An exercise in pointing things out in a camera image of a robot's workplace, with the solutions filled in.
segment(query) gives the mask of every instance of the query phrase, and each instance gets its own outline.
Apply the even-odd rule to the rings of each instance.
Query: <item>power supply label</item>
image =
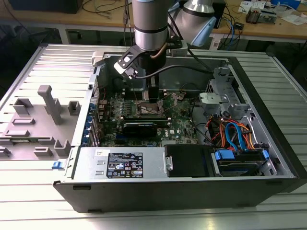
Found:
[[[106,176],[113,179],[143,177],[143,153],[109,153]]]

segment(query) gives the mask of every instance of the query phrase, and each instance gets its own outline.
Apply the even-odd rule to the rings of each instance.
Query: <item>black panel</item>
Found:
[[[14,10],[77,13],[83,0],[9,0]]]
[[[263,121],[264,125],[266,126],[270,136],[272,137],[274,143],[276,144],[278,150],[280,151],[282,157],[285,159],[288,167],[290,168],[291,172],[300,180],[296,180],[296,184],[292,185],[285,192],[291,192],[301,185],[307,182],[307,172],[298,159],[297,155],[291,148],[289,142],[283,135],[282,131],[276,124],[274,118],[272,117],[271,113],[265,106],[264,102],[262,101],[261,97],[257,93],[255,87],[251,83],[250,79],[246,75],[245,71],[241,67],[240,63],[238,62],[237,58],[229,57],[230,64],[234,68],[243,88],[247,92],[251,102],[255,106],[260,119]]]
[[[173,162],[173,170],[168,176],[210,177],[210,153],[213,148],[204,145],[165,145],[165,156],[171,157]]]
[[[254,207],[272,195],[283,191],[295,180],[242,179],[206,182],[89,184],[91,190],[73,190],[72,184],[58,184],[54,187],[77,212],[88,212],[89,210],[124,212]]]

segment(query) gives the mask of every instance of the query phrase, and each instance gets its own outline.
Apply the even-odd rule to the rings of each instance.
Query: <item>cable on desk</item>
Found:
[[[236,23],[235,18],[230,14],[230,10],[229,10],[229,8],[228,8],[227,6],[226,6],[226,9],[227,9],[228,13],[225,13],[225,12],[224,12],[223,14],[230,17],[230,22],[231,22],[232,25],[234,26],[235,23]],[[243,30],[239,30],[239,29],[238,29],[239,35],[238,35],[235,39],[233,39],[233,41],[232,41],[232,42],[234,42],[234,41],[237,40],[237,42],[236,42],[236,43],[233,43],[232,45],[230,45],[231,41],[230,41],[230,42],[227,42],[227,39],[229,38],[230,34],[232,33],[232,28],[231,28],[230,26],[228,26],[228,28],[230,29],[230,31],[229,31],[229,33],[228,33],[226,39],[225,39],[223,42],[221,42],[221,46],[218,48],[218,50],[220,50],[223,46],[225,46],[225,47],[230,47],[230,46],[236,45],[236,48],[237,48],[238,43],[240,42],[240,38],[241,38],[241,35],[242,35]]]
[[[85,8],[85,5],[89,2],[91,2],[92,0],[88,0],[86,1],[85,3],[82,4],[82,9],[86,12],[89,12],[89,13],[105,13],[105,12],[110,12],[110,11],[113,11],[113,10],[116,10],[116,9],[119,9],[119,8],[122,8],[122,7],[125,7],[125,5],[122,5],[122,6],[117,6],[113,9],[110,9],[110,10],[105,10],[105,11],[100,11],[100,10],[97,10],[97,11],[90,11],[90,10],[87,10]]]
[[[229,21],[228,19],[226,19],[226,21],[228,21],[228,22],[230,23],[230,25],[231,25],[231,31],[232,31],[232,35],[231,35],[231,39],[230,39],[230,43],[229,43],[229,45],[228,45],[228,47],[227,47],[227,49],[226,49],[226,50],[229,50],[229,48],[230,48],[230,47],[231,47],[231,45],[232,45],[232,42],[233,42],[234,36],[235,36],[235,30],[234,30],[234,25],[232,25],[231,21]]]
[[[3,1],[3,4],[4,4],[4,6],[5,6],[5,8],[6,8],[6,10],[9,12],[9,14],[13,17],[13,19],[15,19],[15,21],[16,22],[18,22],[19,23],[19,25],[21,25],[21,27],[24,29],[24,30],[26,30],[27,31],[27,33],[29,34],[29,35],[32,35],[28,30],[27,30],[27,28],[12,14],[12,12],[10,11],[10,9],[9,9],[9,7],[7,6],[7,4],[6,4],[6,2],[5,2],[5,0],[2,0]]]

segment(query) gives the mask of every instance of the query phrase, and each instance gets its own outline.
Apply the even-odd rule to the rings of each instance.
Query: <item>metal bracket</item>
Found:
[[[165,157],[165,165],[166,165],[166,169],[168,171],[172,171],[173,168],[173,160],[172,160],[172,156],[170,157]]]
[[[117,61],[122,69],[127,69],[135,59],[137,59],[141,54],[145,53],[137,45],[131,46]]]
[[[104,52],[103,51],[95,51],[92,55],[92,66],[97,67],[104,63]]]

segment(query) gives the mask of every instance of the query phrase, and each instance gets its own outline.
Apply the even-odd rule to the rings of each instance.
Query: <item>black wire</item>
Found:
[[[196,126],[199,126],[199,125],[206,125],[207,123],[198,123]]]
[[[99,6],[96,7],[96,9],[98,10],[98,8],[103,7],[103,6],[111,6],[111,5],[115,4],[115,3],[118,2],[118,1],[119,1],[119,0],[115,0],[113,3],[110,3],[110,4],[99,5]]]
[[[2,0],[3,1],[3,4],[4,4],[4,6],[5,6],[5,8],[6,8],[6,10],[9,12],[9,14],[13,17],[13,19],[15,19],[15,21],[16,22],[18,22],[20,25],[21,25],[21,27],[24,29],[24,30],[26,30],[27,31],[27,33],[29,34],[29,35],[32,35],[28,30],[27,30],[27,28],[12,14],[12,12],[10,11],[10,9],[8,8],[8,6],[7,6],[7,4],[6,4],[6,2],[5,2],[5,0]]]
[[[203,136],[205,137],[205,139],[206,139],[208,142],[210,142],[211,140],[210,140],[203,132],[201,132],[201,131],[197,128],[197,125],[195,125],[194,120],[193,120],[193,111],[194,111],[194,107],[195,107],[195,104],[196,104],[196,102],[197,102],[197,99],[198,99],[198,97],[195,98],[194,104],[193,104],[192,109],[191,109],[191,123],[192,123],[193,127],[195,127],[196,131],[198,131],[201,135],[203,135]]]
[[[183,90],[183,87],[185,87],[186,85],[193,85],[197,90],[201,91],[201,89],[197,86],[197,84],[195,84],[195,83],[193,83],[193,82],[184,83],[184,84],[180,87],[179,91],[182,91],[182,90]]]
[[[127,42],[126,42],[126,25],[124,25],[124,44],[125,44],[125,46],[127,46]]]
[[[116,9],[119,9],[119,8],[122,8],[122,7],[125,7],[125,5],[122,5],[122,6],[118,6],[118,7],[115,7],[115,8],[113,8],[113,9],[110,9],[110,10],[100,11],[100,10],[98,10],[98,8],[99,8],[100,6],[103,6],[103,5],[100,5],[100,6],[97,7],[97,11],[89,11],[89,10],[87,10],[84,6],[85,6],[87,3],[91,2],[91,1],[92,1],[92,0],[88,0],[88,1],[86,1],[85,3],[82,4],[82,9],[83,9],[84,11],[89,12],[89,13],[105,13],[105,12],[110,12],[110,11],[113,11],[113,10],[116,10]]]
[[[228,15],[228,16],[230,17],[230,22],[231,22],[231,24],[233,25],[234,29],[236,29],[236,28],[235,28],[235,23],[236,23],[235,18],[230,14],[229,8],[228,8],[227,6],[226,6],[226,9],[228,10],[228,13],[225,13],[225,12],[224,12],[223,14]],[[234,46],[234,45],[236,45],[236,44],[239,43],[240,38],[241,38],[241,35],[242,35],[242,32],[243,32],[243,30],[239,30],[239,29],[237,29],[237,30],[239,31],[239,35],[233,40],[233,42],[236,41],[237,39],[238,39],[238,41],[237,41],[236,43],[232,43],[232,46]],[[232,31],[231,31],[231,28],[230,28],[230,31],[229,31],[229,33],[228,33],[226,39],[225,39],[223,42],[221,42],[221,46],[218,48],[218,50],[220,50],[223,46],[225,46],[225,47],[229,46],[229,44],[231,43],[231,41],[229,41],[229,42],[227,43],[227,39],[229,38],[231,32],[232,32]]]
[[[168,17],[171,20],[173,26],[175,27],[178,36],[180,37],[181,40],[183,40],[183,37],[175,23],[175,20],[173,19],[172,15],[170,14],[170,12],[168,12]],[[205,63],[203,63],[195,54],[193,54],[193,52],[190,50],[190,48],[188,47],[188,52],[191,54],[191,56],[198,62],[200,63],[202,66],[204,66],[210,73],[213,73],[213,71],[211,70],[211,68],[209,66],[207,66]]]
[[[156,72],[152,73],[152,74],[149,74],[149,75],[146,75],[146,76],[142,76],[142,77],[135,77],[136,79],[145,79],[145,78],[151,78],[159,73],[162,73],[168,69],[172,69],[172,68],[186,68],[186,69],[192,69],[192,70],[195,70],[195,71],[198,71],[198,72],[201,72],[201,73],[209,73],[209,71],[207,70],[204,70],[204,69],[200,69],[200,68],[196,68],[196,67],[192,67],[192,66],[183,66],[183,65],[171,65],[171,66],[166,66],[164,68],[161,68],[159,70],[157,70]]]
[[[131,31],[131,25],[130,25],[130,9],[129,9],[129,2],[126,0],[126,12],[128,16],[128,21],[129,21],[129,34],[130,34],[130,44],[133,46],[133,40],[132,40],[132,31]]]

